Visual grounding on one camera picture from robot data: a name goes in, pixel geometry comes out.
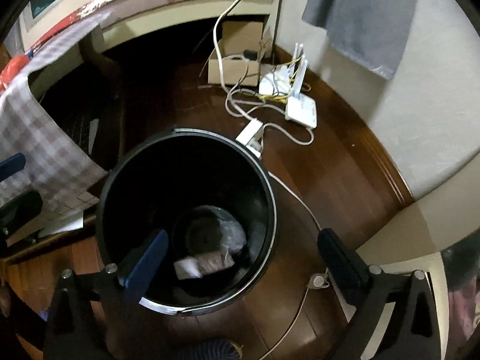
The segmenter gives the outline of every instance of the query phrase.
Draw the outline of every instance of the checkered cloth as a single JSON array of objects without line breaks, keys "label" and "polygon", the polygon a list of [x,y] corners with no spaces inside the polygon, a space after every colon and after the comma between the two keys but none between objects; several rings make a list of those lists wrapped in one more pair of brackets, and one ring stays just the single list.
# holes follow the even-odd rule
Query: checkered cloth
[{"label": "checkered cloth", "polygon": [[98,12],[50,39],[0,95],[0,161],[18,152],[27,159],[23,171],[0,183],[0,207],[34,189],[54,210],[66,198],[79,196],[107,174],[33,97],[28,75],[56,61],[109,15]]}]

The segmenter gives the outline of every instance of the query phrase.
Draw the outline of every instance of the trash can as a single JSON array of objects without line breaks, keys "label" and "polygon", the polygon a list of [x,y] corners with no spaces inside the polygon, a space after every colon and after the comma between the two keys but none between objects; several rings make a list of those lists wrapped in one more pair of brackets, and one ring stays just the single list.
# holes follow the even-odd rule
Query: trash can
[{"label": "trash can", "polygon": [[[232,267],[179,280],[174,262],[188,254],[186,238],[205,238],[211,247],[208,232],[190,226],[194,234],[185,235],[188,222],[203,215],[238,221],[246,244]],[[202,217],[202,223],[208,220]],[[272,257],[278,233],[269,176],[247,148],[215,133],[176,129],[152,137],[122,159],[105,183],[97,207],[102,260],[118,264],[155,229],[169,234],[169,251],[140,303],[182,315],[224,307],[255,285]]]}]

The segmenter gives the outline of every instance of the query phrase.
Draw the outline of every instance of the dark wooden floor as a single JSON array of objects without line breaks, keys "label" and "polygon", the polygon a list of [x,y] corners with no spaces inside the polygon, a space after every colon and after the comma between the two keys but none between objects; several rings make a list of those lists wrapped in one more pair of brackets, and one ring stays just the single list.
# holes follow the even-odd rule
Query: dark wooden floor
[{"label": "dark wooden floor", "polygon": [[[127,149],[173,126],[203,128],[234,139],[245,121],[226,113],[221,89],[198,87],[206,83],[205,77],[198,78],[202,59],[179,58],[181,62],[174,66],[164,59],[163,53],[168,51],[153,47],[155,36],[160,35],[151,34],[110,52],[124,68]],[[145,53],[145,47],[152,52]],[[314,143],[299,146],[279,131],[267,130],[262,162],[304,199],[321,226],[332,227],[348,246],[356,248],[402,207],[385,173],[359,141],[359,134],[352,133],[366,126],[326,85],[312,86],[310,95],[319,111]],[[308,139],[303,128],[282,120],[282,115],[272,110],[261,110],[256,116],[283,125],[299,139]],[[225,309],[199,317],[163,316],[138,305],[121,311],[108,305],[102,310],[95,304],[119,358],[159,359],[179,345],[227,337],[243,345],[245,360],[256,360],[277,342],[297,311],[309,277],[323,272],[325,266],[316,250],[316,230],[308,214],[282,188],[274,186],[280,212],[279,243],[256,287]],[[102,268],[94,238],[13,265],[8,279],[19,296],[40,311],[48,307],[55,282],[65,268],[78,274]],[[122,312],[129,315],[128,323],[119,317]],[[345,324],[331,288],[310,291],[296,325],[270,358],[321,359]]]}]

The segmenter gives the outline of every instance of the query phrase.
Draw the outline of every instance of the wooden baseboard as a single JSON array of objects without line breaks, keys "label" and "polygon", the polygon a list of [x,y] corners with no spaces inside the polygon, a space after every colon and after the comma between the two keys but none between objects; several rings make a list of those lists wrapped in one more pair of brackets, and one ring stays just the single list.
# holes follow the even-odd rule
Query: wooden baseboard
[{"label": "wooden baseboard", "polygon": [[[292,59],[291,54],[281,47],[275,46],[274,52],[277,58],[275,62],[286,63]],[[319,122],[327,123],[342,139],[369,182],[372,185],[387,185],[399,210],[411,205],[415,199],[397,166],[360,116],[310,69],[305,80],[311,85],[309,96],[316,100]]]}]

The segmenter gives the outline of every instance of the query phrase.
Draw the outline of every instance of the cardboard box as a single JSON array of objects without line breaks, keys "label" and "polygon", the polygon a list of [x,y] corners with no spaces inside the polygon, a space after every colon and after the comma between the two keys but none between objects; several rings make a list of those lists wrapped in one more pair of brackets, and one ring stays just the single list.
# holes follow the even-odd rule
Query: cardboard box
[{"label": "cardboard box", "polygon": [[[270,37],[263,37],[263,23],[254,21],[226,21],[222,25],[222,39],[218,42],[222,57],[243,55],[245,50],[257,52],[257,59],[245,62],[242,59],[223,59],[226,85],[242,81],[243,86],[257,86],[260,77],[260,61],[271,47]],[[220,84],[217,53],[213,50],[208,58],[208,83]]]}]

